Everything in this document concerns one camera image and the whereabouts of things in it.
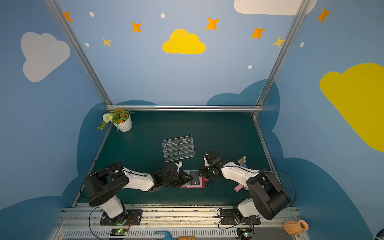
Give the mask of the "red card holder wallet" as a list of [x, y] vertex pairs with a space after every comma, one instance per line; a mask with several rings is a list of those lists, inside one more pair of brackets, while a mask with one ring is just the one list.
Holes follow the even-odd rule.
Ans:
[[190, 176], [191, 180], [181, 186], [181, 188], [186, 189], [204, 189], [205, 188], [205, 182], [208, 181], [208, 179], [205, 179], [200, 176], [200, 172], [196, 170], [184, 170], [185, 175]]

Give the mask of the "clear acrylic card organizer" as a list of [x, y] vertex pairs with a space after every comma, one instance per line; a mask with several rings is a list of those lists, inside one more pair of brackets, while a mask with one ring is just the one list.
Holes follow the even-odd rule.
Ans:
[[193, 136], [163, 140], [162, 149], [166, 163], [195, 156]]

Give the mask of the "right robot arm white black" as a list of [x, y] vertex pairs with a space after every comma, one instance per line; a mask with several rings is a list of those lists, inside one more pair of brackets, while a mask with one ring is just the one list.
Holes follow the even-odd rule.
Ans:
[[203, 156], [200, 175], [204, 179], [224, 178], [248, 189], [251, 197], [234, 207], [239, 217], [262, 216], [272, 220], [288, 207], [291, 198], [272, 171], [251, 170], [234, 162], [222, 161], [215, 151]]

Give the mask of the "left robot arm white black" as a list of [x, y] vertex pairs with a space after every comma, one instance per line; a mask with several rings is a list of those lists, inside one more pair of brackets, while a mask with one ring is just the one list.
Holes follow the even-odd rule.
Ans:
[[153, 173], [139, 173], [114, 162], [89, 174], [84, 180], [89, 206], [100, 207], [108, 217], [114, 219], [125, 211], [117, 194], [124, 189], [153, 193], [163, 186], [179, 188], [192, 180], [192, 176], [181, 169], [180, 161], [167, 162]]

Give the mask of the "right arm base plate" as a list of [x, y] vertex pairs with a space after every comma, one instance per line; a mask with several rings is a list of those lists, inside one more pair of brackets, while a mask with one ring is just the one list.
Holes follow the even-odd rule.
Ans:
[[239, 211], [233, 209], [222, 209], [217, 210], [217, 215], [220, 218], [220, 224], [224, 226], [235, 226], [240, 224], [245, 225], [260, 225], [261, 220], [258, 215], [243, 217]]

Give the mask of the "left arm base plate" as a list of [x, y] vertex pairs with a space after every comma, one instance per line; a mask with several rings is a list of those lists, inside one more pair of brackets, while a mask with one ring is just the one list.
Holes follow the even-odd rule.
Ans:
[[123, 210], [117, 217], [110, 218], [106, 212], [103, 212], [100, 226], [139, 226], [142, 215], [142, 210]]

